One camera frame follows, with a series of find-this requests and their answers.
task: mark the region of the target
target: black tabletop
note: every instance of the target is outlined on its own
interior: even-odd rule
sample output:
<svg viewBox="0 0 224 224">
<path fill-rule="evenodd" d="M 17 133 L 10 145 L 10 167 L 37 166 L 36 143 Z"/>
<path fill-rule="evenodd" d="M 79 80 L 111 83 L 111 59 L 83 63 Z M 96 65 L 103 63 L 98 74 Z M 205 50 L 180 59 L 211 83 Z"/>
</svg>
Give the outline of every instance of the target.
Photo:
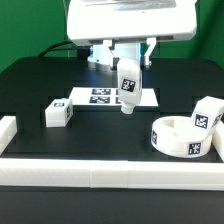
<svg viewBox="0 0 224 224">
<path fill-rule="evenodd" d="M 224 98 L 224 70 L 214 62 L 154 59 L 143 72 L 143 88 L 155 90 L 159 107 L 124 115 L 117 106 L 74 106 L 65 128 L 46 128 L 45 109 L 53 99 L 68 98 L 73 87 L 116 88 L 116 73 L 73 58 L 23 58 L 6 69 L 0 118 L 15 115 L 18 133 L 1 158 L 222 162 L 214 147 L 184 160 L 150 143 L 157 118 L 191 116 L 199 99 Z M 1 187 L 0 198 L 1 223 L 7 224 L 222 223 L 224 205 L 223 192 L 207 191 Z"/>
</svg>

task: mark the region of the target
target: green wall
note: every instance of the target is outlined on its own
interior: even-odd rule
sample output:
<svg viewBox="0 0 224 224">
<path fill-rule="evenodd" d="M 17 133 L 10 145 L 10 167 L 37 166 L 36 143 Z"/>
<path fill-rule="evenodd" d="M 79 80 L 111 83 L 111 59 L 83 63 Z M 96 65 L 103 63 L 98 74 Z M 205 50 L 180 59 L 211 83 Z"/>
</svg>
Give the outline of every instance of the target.
<svg viewBox="0 0 224 224">
<path fill-rule="evenodd" d="M 37 56 L 66 40 L 62 0 L 0 1 L 0 72 L 21 57 Z M 197 16 L 192 40 L 160 43 L 155 57 L 212 59 L 224 67 L 224 1 L 201 0 Z"/>
<path fill-rule="evenodd" d="M 62 0 L 0 0 L 0 72 L 64 39 Z"/>
</svg>

